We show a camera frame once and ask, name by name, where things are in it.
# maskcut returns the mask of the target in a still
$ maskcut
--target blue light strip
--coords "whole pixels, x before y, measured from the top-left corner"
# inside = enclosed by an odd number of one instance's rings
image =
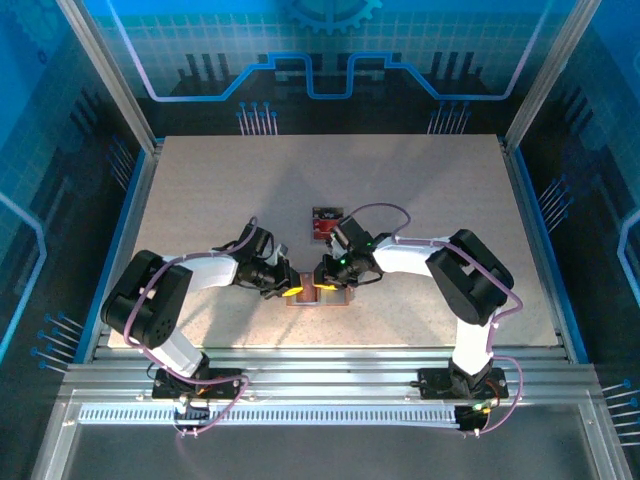
[[[93,301],[91,302],[91,307],[89,308],[87,321],[85,323],[84,330],[82,331],[82,336],[80,337],[78,348],[73,357],[73,363],[83,363],[84,357],[87,353],[87,349],[89,348],[89,343],[91,342],[91,334],[93,333],[93,327],[96,321],[98,321],[98,317],[100,316],[100,307],[102,306],[102,297],[104,296],[104,293],[107,290],[107,281],[109,280],[109,274],[111,273],[113,262],[116,258],[116,253],[118,252],[120,239],[122,238],[122,233],[124,232],[124,225],[127,221],[127,217],[129,216],[129,211],[131,210],[131,204],[133,203],[133,196],[135,194],[136,188],[138,186],[138,182],[140,180],[142,167],[144,165],[144,159],[145,159],[144,150],[140,150],[140,155],[138,155],[136,168],[131,177],[131,181],[129,182],[127,195],[124,198],[122,210],[120,211],[120,217],[118,218],[116,229],[113,232],[113,238],[111,239],[111,245],[109,246],[109,251],[107,252],[107,258],[104,261],[104,266],[102,267],[102,273],[100,274],[100,280],[98,281],[98,286],[96,287],[96,293],[93,296]]]
[[[2,361],[7,354],[7,350],[9,349],[9,344],[11,344],[11,340],[13,340],[13,336],[16,333],[18,324],[20,323],[22,315],[27,308],[27,303],[29,302],[29,298],[31,298],[31,293],[33,292],[33,288],[35,287],[36,282],[38,281],[38,277],[40,276],[40,272],[42,271],[44,262],[47,259],[47,246],[44,241],[44,230],[42,228],[42,225],[35,217],[29,215],[25,210],[20,208],[13,200],[11,200],[2,192],[0,192],[0,202],[5,204],[9,208],[9,210],[18,215],[27,225],[29,225],[33,229],[34,233],[36,234],[39,252],[38,260],[36,260],[36,264],[33,267],[31,276],[29,276],[29,280],[27,281],[27,284],[24,287],[24,291],[20,296],[20,301],[18,302],[11,320],[9,321],[7,331],[2,337],[2,342],[0,342],[0,364],[2,364]]]
[[[266,63],[254,63],[249,65],[232,83],[227,87],[227,89],[220,95],[201,95],[201,96],[176,96],[176,97],[160,97],[156,94],[153,86],[151,85],[151,81],[147,76],[147,73],[142,66],[142,62],[140,61],[140,57],[138,56],[135,48],[133,47],[133,43],[129,38],[129,35],[126,32],[126,29],[122,22],[120,21],[120,17],[116,13],[113,5],[107,1],[109,9],[111,11],[111,15],[113,16],[113,20],[116,24],[120,35],[122,36],[122,40],[127,47],[129,55],[131,55],[131,59],[138,70],[140,78],[142,79],[142,83],[144,84],[149,97],[151,97],[156,102],[160,103],[176,103],[176,102],[224,102],[227,100],[236,89],[242,85],[242,83],[255,71],[260,70],[275,70],[276,69],[276,61],[277,60],[302,60],[305,65],[305,74],[306,74],[306,85],[307,85],[307,94],[310,98],[314,100],[347,100],[351,98],[353,95],[353,84],[355,78],[355,64],[357,60],[360,59],[382,59],[384,60],[384,68],[385,69],[395,69],[395,70],[405,70],[408,72],[421,86],[424,88],[435,100],[469,100],[469,101],[491,101],[498,102],[507,99],[520,78],[520,74],[524,69],[525,64],[531,54],[531,50],[533,49],[534,44],[536,43],[542,26],[546,22],[547,17],[549,16],[549,12],[553,6],[554,0],[549,0],[536,24],[536,27],[531,35],[531,38],[527,42],[527,45],[520,57],[520,61],[516,66],[515,71],[511,77],[511,81],[507,86],[506,91],[502,95],[467,95],[467,94],[440,94],[435,88],[422,76],[422,74],[418,71],[418,69],[411,63],[406,62],[394,62],[393,61],[393,53],[392,52],[359,52],[353,53],[349,56],[349,60],[347,61],[347,87],[344,93],[315,93],[313,87],[313,68],[311,57],[306,53],[268,53],[267,54],[267,62]]]
[[[520,148],[516,149],[514,157],[518,164],[518,169],[520,170],[520,175],[522,176],[522,180],[524,183],[524,193],[529,197],[529,201],[531,203],[531,210],[533,211],[534,220],[536,222],[538,232],[540,233],[540,238],[542,239],[544,254],[549,261],[549,269],[551,270],[551,276],[553,277],[553,281],[555,283],[556,294],[558,295],[560,307],[562,308],[562,311],[564,313],[564,320],[565,324],[567,325],[569,336],[571,337],[573,349],[576,352],[576,361],[578,363],[589,363],[587,350],[584,346],[584,342],[582,341],[580,329],[578,328],[578,321],[576,320],[576,316],[573,313],[571,300],[569,299],[569,294],[567,293],[564,281],[562,280],[562,274],[560,273],[560,269],[558,268],[558,260],[556,259],[555,252],[553,251],[551,239],[549,238],[549,234],[545,227],[542,213],[540,212],[540,207],[538,206],[538,202],[536,200],[536,194],[533,190],[533,184],[531,183],[531,178],[529,177],[529,172],[527,170],[527,166],[524,163],[524,157],[522,156]]]
[[[629,286],[631,287],[631,291],[633,292],[633,296],[636,297],[636,302],[640,305],[640,286],[638,286],[638,280],[636,276],[633,274],[633,269],[631,268],[631,264],[627,259],[627,256],[624,254],[624,250],[627,246],[627,240],[629,238],[629,230],[636,223],[640,221],[640,209],[633,212],[623,223],[620,228],[620,239],[618,240],[618,260],[620,260],[620,265],[622,265],[622,270],[624,271],[625,276],[627,277],[627,281],[629,282]]]

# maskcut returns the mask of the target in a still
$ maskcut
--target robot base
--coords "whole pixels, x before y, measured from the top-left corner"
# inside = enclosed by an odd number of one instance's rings
[[[422,400],[460,398],[453,392],[451,375],[447,368],[421,368],[418,370],[418,381],[411,382],[411,386],[420,389]],[[489,371],[487,379],[473,392],[473,399],[490,400],[496,398],[496,392],[499,398],[509,398],[507,381],[501,368],[492,368]]]
[[[208,373],[210,379],[226,378],[241,375],[242,370],[239,368],[211,368]],[[190,385],[169,377],[166,370],[159,368],[153,382],[151,398],[155,400],[176,400],[180,398],[180,395],[187,393],[192,395],[193,398],[233,400],[239,392],[240,385],[237,382],[225,382],[211,386]]]

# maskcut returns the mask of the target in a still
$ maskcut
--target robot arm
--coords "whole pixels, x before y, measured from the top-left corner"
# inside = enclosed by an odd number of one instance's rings
[[[458,322],[456,345],[449,362],[452,390],[460,397],[470,398],[491,370],[491,321],[507,297],[477,269],[446,248],[449,243],[471,256],[508,289],[513,288],[509,271],[469,230],[430,240],[393,239],[391,234],[373,238],[350,216],[332,231],[331,254],[325,255],[316,268],[314,284],[328,289],[357,287],[371,283],[361,281],[367,272],[378,275],[373,281],[392,272],[433,277]]]
[[[162,366],[184,377],[209,379],[209,359],[176,329],[188,293],[239,285],[256,289],[268,299],[295,295],[302,289],[298,272],[291,268],[285,257],[286,247],[275,246],[270,232],[247,225],[240,239],[227,246],[243,242],[253,228],[255,233],[240,250],[229,255],[190,259],[170,267],[143,303],[130,336],[148,348]],[[268,245],[271,249],[265,255]],[[102,320],[123,334],[127,319],[149,279],[173,258],[147,250],[138,252],[103,304]]]

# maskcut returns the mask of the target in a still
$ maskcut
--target glass panel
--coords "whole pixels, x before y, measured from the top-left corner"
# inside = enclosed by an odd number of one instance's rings
[[[574,4],[86,3],[159,136],[503,134]]]
[[[139,147],[55,2],[0,7],[0,476],[23,478]]]
[[[589,359],[604,386],[633,377],[636,388],[638,25],[640,3],[602,2],[521,145]]]

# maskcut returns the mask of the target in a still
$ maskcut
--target speckled work surface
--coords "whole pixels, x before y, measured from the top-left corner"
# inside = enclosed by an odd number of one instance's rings
[[[385,201],[413,223],[403,236],[473,230],[515,278],[525,309],[505,320],[498,344],[554,345],[547,301],[492,135],[169,137],[153,181],[136,251],[181,254],[238,237],[251,215],[289,247],[299,271],[325,251],[311,239],[314,206]],[[391,210],[362,212],[372,234],[401,221]],[[442,346],[455,319],[432,279],[389,274],[356,290],[348,307],[287,307],[237,287],[190,294],[179,319],[194,344],[217,346]],[[112,334],[109,342],[121,346]]]

